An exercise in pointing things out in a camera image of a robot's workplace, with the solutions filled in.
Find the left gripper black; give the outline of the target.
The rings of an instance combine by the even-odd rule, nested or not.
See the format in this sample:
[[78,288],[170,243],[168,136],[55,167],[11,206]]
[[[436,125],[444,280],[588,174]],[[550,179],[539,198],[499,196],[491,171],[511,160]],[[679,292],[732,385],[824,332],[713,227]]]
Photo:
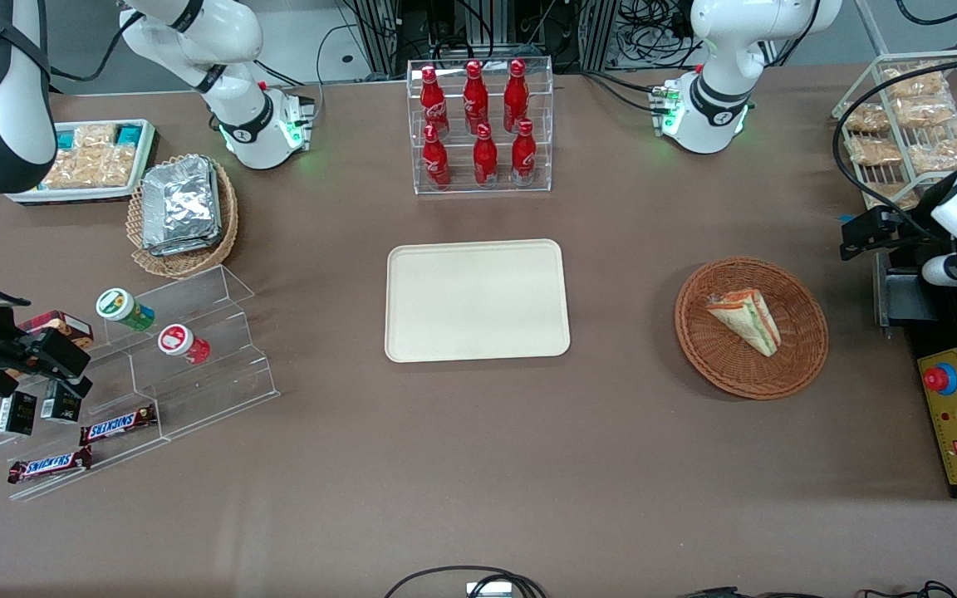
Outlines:
[[896,212],[892,208],[877,208],[857,216],[841,216],[840,260],[850,261],[865,252],[880,248],[934,243],[946,245],[950,234],[934,220],[927,208],[913,208]]

